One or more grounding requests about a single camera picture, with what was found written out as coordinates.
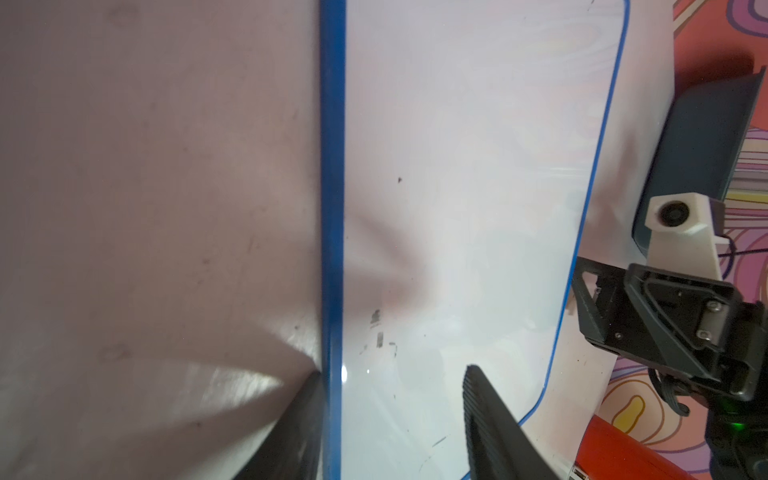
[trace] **screw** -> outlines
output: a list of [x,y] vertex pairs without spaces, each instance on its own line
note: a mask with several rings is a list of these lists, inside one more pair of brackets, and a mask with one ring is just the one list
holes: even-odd
[[723,309],[723,304],[717,300],[710,300],[707,302],[707,310],[710,312],[720,312]]

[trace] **red object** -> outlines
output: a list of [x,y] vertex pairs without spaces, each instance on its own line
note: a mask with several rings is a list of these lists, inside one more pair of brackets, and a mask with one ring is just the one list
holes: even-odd
[[598,416],[593,416],[576,463],[590,480],[694,480],[684,470]]

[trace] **blue edge trim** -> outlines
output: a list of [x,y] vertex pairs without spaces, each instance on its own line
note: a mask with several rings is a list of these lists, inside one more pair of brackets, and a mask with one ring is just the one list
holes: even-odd
[[[611,86],[605,102],[598,147],[594,154],[584,210],[581,212],[574,256],[568,274],[568,284],[554,334],[552,354],[541,395],[519,424],[525,424],[536,413],[549,385],[563,323],[565,304],[573,277],[581,234],[587,219],[587,208],[592,195],[594,175],[603,146],[605,127],[611,111],[616,78],[624,53],[624,41],[629,26],[630,0],[624,0],[624,25],[621,29],[616,63]],[[320,2],[320,213],[322,222],[322,288],[323,288],[323,378],[328,398],[323,432],[323,478],[341,479],[341,366],[343,339],[343,271],[344,271],[344,93],[346,73],[346,0]],[[467,473],[462,480],[469,480]]]

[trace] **whiteboard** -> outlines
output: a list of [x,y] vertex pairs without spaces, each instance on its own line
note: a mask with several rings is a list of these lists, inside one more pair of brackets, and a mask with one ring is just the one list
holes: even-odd
[[342,478],[459,480],[470,363],[518,420],[541,397],[625,22],[347,3]]
[[0,22],[0,478],[231,479],[319,368],[316,2]]

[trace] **cable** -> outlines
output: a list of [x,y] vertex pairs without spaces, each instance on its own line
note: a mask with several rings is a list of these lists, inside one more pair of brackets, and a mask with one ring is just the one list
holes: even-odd
[[736,256],[736,255],[751,255],[752,253],[768,253],[768,248],[758,248],[756,250],[741,250],[740,252],[733,252],[733,253],[731,253],[731,252],[721,253],[720,255],[718,255],[718,257],[722,258],[722,257],[730,257],[731,255],[734,255],[734,256]]
[[733,238],[727,235],[720,236],[728,239],[728,251],[723,255],[719,255],[719,257],[728,257],[728,266],[725,267],[725,272],[723,272],[723,280],[725,280],[730,275],[730,271],[733,269],[733,263],[736,261],[736,242],[733,241]]
[[650,379],[650,384],[654,386],[656,393],[670,406],[673,412],[681,417],[690,415],[688,406],[677,401],[673,380],[669,375],[659,376],[656,370],[649,368],[648,378]]

